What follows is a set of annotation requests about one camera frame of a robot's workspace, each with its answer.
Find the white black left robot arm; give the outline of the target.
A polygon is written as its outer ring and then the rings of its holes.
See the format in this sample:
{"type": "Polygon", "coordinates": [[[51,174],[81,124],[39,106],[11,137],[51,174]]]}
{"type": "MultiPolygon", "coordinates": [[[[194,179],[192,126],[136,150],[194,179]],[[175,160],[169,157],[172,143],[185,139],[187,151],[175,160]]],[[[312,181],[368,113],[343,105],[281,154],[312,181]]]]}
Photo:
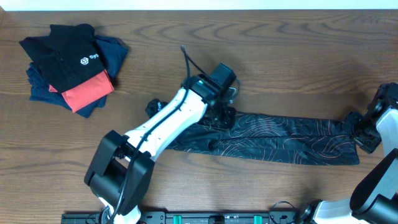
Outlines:
{"type": "Polygon", "coordinates": [[[231,126],[228,104],[237,90],[235,74],[188,77],[174,98],[144,124],[120,135],[112,130],[100,141],[84,182],[104,204],[91,223],[137,223],[157,158],[184,130],[209,118],[231,126]]]}

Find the black printed cycling jersey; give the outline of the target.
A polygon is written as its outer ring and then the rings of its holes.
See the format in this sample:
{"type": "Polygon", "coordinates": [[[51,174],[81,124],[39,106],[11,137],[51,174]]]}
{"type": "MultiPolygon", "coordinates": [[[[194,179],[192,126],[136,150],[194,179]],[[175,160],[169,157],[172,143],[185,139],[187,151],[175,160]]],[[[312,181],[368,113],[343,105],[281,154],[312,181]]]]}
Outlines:
{"type": "Polygon", "coordinates": [[[300,165],[353,166],[355,143],[339,121],[238,112],[228,131],[195,123],[169,145],[176,151],[300,165]]]}

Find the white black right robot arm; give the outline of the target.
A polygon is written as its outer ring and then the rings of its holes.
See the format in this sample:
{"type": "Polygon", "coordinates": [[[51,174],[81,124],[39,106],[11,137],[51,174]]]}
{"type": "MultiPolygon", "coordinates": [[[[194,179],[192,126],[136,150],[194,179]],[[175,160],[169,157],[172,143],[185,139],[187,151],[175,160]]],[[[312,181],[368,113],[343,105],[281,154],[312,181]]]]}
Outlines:
{"type": "Polygon", "coordinates": [[[350,113],[341,127],[368,154],[382,146],[384,158],[350,198],[314,202],[301,223],[397,224],[397,84],[380,85],[367,113],[350,113]]]}

